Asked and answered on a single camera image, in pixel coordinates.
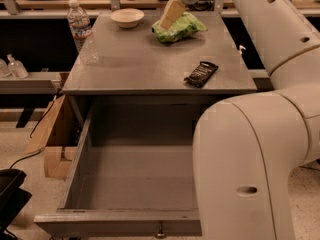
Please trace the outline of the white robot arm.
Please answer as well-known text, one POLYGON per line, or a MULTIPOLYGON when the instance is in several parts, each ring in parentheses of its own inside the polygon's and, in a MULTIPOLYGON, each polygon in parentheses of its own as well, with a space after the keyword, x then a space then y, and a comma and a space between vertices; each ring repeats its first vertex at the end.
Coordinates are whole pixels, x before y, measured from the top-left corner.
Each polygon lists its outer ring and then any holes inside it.
POLYGON ((291 171, 320 154, 319 33, 290 0, 232 0, 273 85, 209 107, 193 138, 204 240, 295 240, 291 171))

